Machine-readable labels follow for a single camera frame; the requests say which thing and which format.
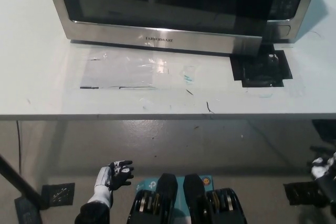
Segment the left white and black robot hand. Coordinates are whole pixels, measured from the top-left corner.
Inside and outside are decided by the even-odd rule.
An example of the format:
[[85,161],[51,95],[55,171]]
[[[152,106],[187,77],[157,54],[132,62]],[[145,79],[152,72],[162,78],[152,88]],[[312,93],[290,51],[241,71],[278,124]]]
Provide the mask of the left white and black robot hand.
[[108,166],[104,166],[100,169],[95,187],[103,186],[110,191],[118,190],[122,186],[129,186],[132,179],[132,171],[134,168],[131,166],[133,161],[114,161]]

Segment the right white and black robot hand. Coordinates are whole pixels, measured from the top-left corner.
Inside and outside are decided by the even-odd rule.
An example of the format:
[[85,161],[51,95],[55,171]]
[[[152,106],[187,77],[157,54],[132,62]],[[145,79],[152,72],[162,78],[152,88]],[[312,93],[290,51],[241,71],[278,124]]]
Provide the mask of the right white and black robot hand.
[[310,150],[315,153],[310,163],[312,179],[327,179],[335,182],[335,150],[323,146],[311,146]]

